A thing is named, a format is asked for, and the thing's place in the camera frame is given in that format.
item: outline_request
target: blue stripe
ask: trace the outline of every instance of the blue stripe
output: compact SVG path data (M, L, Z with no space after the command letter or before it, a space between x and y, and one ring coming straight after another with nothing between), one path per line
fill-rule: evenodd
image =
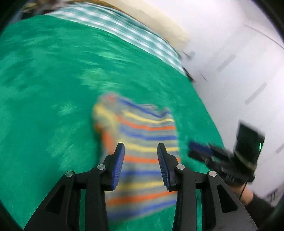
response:
M156 175L162 177L162 173L159 170L127 170L127 171L122 171L120 173L121 177L128 177L133 175L144 175L144 176Z
M145 136L143 134L139 134L139 133L135 133L132 132L133 129L131 129L131 131L129 131L126 126L120 125L119 126L119 131L129 137L133 137L133 138L139 138L139 139L143 139L146 141L165 141L165 140L177 140L177 137L174 135L168 135L168 136Z
M211 148L209 148L208 146L205 146L205 145L193 142L193 141L189 143L188 147L190 148L191 151L201 152L209 156L212 156L214 154Z
M108 218L113 219L113 220L114 219L122 219L122 218L131 218L131 217L143 215L143 214L148 213L148 212L153 211L153 210L158 210L158 209L161 209L161 208L173 206L175 204L176 204L176 199L161 202L161 203L154 204L154 205L149 205L149 206L146 206L142 209L138 209L138 210L134 210L134 211L128 210L128 211L110 212L110 213L108 213Z
M143 108L143 107L141 107L139 105L136 105L134 103L131 103L131 102L127 101L127 100L124 100L124 99L121 99L121 98L119 98L118 100L119 100L120 103L122 103L124 105L133 107L133 108L138 109L138 110L140 110L140 111L142 111L142 112L144 112L146 114L153 115L153 116L158 117L158 118L163 118L166 114L171 114L170 111L164 111L164 112L161 113L161 115L157 115L154 112L148 111L145 108Z

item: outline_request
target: black device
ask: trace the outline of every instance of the black device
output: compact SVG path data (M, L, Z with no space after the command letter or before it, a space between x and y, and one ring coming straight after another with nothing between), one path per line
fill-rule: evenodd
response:
M197 197L201 191L202 231L255 231L252 218L224 180L211 170L191 171L169 155L163 143L157 147L161 173L168 191L178 191L173 231L196 231ZM88 172L66 172L48 193L28 221L24 231L80 231L80 195L86 189L85 231L108 231L104 191L118 184L124 158L119 143L113 155ZM283 227L284 197L257 231L278 231ZM23 231L0 204L0 227Z
M189 142L188 156L204 162L227 184L238 186L254 180L254 171L263 143L263 134L240 123L232 152L214 145L201 145L192 141Z
M88 172L67 171L36 209L24 231L79 231L81 190L85 196L85 231L108 230L105 191L115 190L124 159L124 145Z

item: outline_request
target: cable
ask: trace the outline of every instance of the cable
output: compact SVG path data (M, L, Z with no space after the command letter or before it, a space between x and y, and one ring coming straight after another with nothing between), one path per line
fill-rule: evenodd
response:
M245 190L245 187L246 187L247 183L248 183L248 182L246 181L245 186L244 186L244 188L243 188L243 190L242 190L242 192L241 192L241 195L240 195L240 197L239 197L239 200L241 200L241 198L242 198L242 195L243 195L243 192L244 192L244 190Z
M246 25L246 24L244 24L244 26L247 27L247 28L250 28L250 29L252 29L252 30L254 30L254 31L256 31L256 32L258 32L258 33L260 33L260 34L262 34L262 35L264 35L265 37L267 37L268 39L270 39L271 41L273 41L274 43L276 43L278 46L280 46L280 47L284 50L284 47L283 47L280 43L278 43L278 42L275 41L274 39L270 38L268 35L262 33L261 31L255 29L255 28L253 28L253 27L251 27L251 26Z

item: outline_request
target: green cloth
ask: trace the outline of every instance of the green cloth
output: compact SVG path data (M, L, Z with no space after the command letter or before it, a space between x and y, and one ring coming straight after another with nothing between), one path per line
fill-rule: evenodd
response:
M187 142L222 141L185 76L103 30L52 16L22 20L0 38L0 199L21 227L67 170L97 163L91 109L109 91L170 108L182 162L207 172L186 156ZM110 230L170 231L174 211L110 223Z

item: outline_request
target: green checkered fabric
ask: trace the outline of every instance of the green checkered fabric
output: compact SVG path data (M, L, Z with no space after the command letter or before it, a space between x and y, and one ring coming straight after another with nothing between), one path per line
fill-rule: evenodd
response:
M57 18L107 31L158 57L184 74L179 54L157 33L118 10L92 3L75 3L49 13Z

